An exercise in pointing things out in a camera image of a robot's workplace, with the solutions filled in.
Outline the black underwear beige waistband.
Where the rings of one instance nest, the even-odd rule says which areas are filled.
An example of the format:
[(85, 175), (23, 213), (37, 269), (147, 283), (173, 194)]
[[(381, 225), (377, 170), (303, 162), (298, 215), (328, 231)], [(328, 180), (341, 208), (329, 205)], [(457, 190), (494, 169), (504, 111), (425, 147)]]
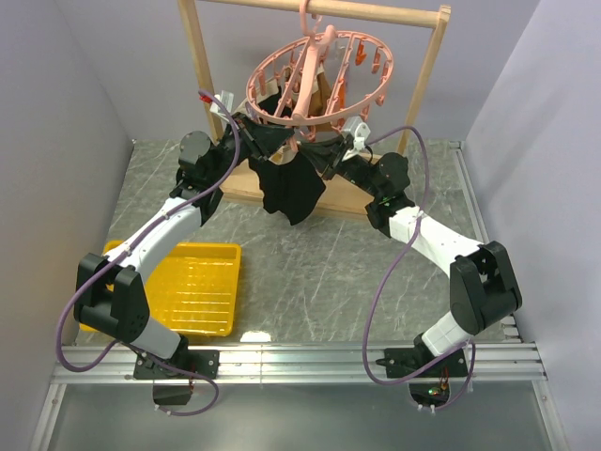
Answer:
[(326, 186), (295, 145), (285, 143), (276, 153), (278, 164), (259, 159), (258, 148), (250, 146), (248, 165), (258, 176), (264, 210), (281, 212), (295, 226), (312, 213)]

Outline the pink round clip hanger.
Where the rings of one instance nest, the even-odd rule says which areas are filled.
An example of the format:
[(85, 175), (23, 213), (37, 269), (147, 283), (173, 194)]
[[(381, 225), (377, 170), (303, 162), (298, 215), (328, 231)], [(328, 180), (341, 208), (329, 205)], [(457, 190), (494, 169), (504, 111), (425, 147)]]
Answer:
[[(381, 106), (393, 75), (390, 48), (380, 39), (358, 31), (339, 31), (329, 24), (318, 30), (322, 17), (308, 24), (309, 3), (299, 2), (303, 34), (266, 57), (246, 86), (246, 114), (256, 122), (285, 126), (309, 142), (320, 132), (351, 137), (355, 155), (366, 148), (372, 105)], [(369, 73), (378, 84), (362, 99), (350, 102), (350, 69), (372, 57)]]

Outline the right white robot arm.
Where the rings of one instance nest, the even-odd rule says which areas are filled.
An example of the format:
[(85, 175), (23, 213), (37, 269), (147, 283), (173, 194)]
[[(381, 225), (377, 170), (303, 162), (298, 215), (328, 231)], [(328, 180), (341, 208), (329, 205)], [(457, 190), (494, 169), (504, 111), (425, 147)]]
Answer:
[(449, 279), (449, 310), (424, 333), (411, 351), (411, 364), (427, 376), (447, 363), (447, 353), (513, 314), (522, 296), (506, 248), (467, 238), (428, 216), (405, 190), (410, 185), (408, 159), (387, 153), (371, 163), (359, 154), (346, 156), (347, 138), (306, 144), (300, 151), (323, 179), (339, 176), (373, 199), (365, 210), (371, 226), (403, 242), (441, 269)]

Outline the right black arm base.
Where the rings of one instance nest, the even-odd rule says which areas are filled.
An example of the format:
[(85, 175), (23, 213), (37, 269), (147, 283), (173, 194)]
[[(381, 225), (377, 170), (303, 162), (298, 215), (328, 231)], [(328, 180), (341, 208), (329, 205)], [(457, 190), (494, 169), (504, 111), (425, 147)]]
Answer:
[(406, 380), (418, 410), (431, 413), (450, 407), (469, 389), (475, 369), (475, 345), (429, 359), (417, 348), (387, 348), (376, 364), (383, 366), (387, 381)]

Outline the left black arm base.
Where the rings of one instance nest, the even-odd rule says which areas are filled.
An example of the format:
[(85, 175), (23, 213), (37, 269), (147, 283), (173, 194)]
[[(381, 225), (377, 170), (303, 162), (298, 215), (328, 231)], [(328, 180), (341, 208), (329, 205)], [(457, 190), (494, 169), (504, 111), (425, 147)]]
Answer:
[[(136, 381), (152, 381), (152, 400), (155, 408), (173, 416), (193, 416), (212, 408), (219, 399), (220, 389), (215, 382), (220, 363), (218, 350), (184, 350), (172, 359), (138, 352), (133, 370)], [(194, 384), (208, 383), (214, 390), (208, 404), (197, 410), (184, 412), (192, 400)]]

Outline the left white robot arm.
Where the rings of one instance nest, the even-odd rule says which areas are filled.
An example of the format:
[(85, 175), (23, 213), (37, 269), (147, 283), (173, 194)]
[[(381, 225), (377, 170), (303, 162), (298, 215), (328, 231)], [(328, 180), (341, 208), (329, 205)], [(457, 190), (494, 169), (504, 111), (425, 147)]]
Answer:
[(79, 323), (156, 357), (156, 367), (177, 378), (190, 366), (188, 341), (150, 313), (145, 284), (162, 260), (215, 212), (223, 182), (249, 158), (271, 157), (294, 132), (237, 114), (222, 139), (190, 132), (179, 144), (177, 181), (159, 211), (105, 256), (79, 264), (73, 316)]

